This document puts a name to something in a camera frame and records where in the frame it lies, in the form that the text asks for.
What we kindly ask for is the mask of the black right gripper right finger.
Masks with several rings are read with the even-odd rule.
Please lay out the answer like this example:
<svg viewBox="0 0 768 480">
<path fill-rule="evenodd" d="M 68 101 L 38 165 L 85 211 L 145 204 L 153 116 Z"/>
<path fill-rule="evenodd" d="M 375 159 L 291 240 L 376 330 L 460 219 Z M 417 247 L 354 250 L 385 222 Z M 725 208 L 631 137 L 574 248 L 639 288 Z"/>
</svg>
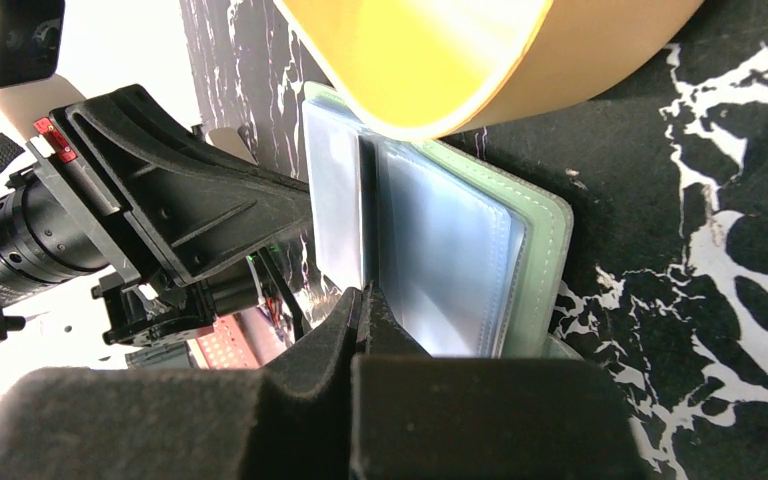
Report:
<svg viewBox="0 0 768 480">
<path fill-rule="evenodd" d="M 363 294 L 351 364 L 355 479 L 642 479 L 618 387 L 573 359 L 436 358 Z"/>
</svg>

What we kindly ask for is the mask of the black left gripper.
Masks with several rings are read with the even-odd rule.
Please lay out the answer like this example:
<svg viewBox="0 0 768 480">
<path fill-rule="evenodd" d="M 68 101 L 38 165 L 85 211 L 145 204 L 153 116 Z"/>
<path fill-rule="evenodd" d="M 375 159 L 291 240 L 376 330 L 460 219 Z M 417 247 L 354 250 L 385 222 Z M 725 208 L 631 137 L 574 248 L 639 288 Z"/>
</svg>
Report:
<svg viewBox="0 0 768 480">
<path fill-rule="evenodd" d="M 106 344 L 193 337 L 253 305 L 247 257 L 310 218 L 305 183 L 200 140 L 138 84 L 49 118 L 52 152 L 0 198 L 0 342 L 27 324 L 10 306 L 105 268 Z M 0 134 L 0 173 L 22 151 Z"/>
</svg>

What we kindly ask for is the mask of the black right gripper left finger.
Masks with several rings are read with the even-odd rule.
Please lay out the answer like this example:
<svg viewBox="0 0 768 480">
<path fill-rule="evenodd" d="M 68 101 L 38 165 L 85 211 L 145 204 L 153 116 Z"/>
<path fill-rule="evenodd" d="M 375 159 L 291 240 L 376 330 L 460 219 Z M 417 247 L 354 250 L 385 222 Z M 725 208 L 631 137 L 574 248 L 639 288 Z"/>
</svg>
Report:
<svg viewBox="0 0 768 480">
<path fill-rule="evenodd" d="M 345 479 L 361 294 L 253 370 L 43 369 L 0 403 L 0 479 Z"/>
</svg>

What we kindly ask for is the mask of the mint green card holder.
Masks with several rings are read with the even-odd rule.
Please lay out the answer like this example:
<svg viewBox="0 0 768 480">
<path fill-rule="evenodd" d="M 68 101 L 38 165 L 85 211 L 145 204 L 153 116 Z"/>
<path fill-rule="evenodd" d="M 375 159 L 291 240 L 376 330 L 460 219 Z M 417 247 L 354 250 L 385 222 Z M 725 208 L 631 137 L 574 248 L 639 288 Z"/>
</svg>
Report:
<svg viewBox="0 0 768 480">
<path fill-rule="evenodd" d="M 575 357 L 550 331 L 574 226 L 561 197 L 441 141 L 374 132 L 338 92 L 301 106 L 320 271 L 378 285 L 446 357 Z"/>
</svg>

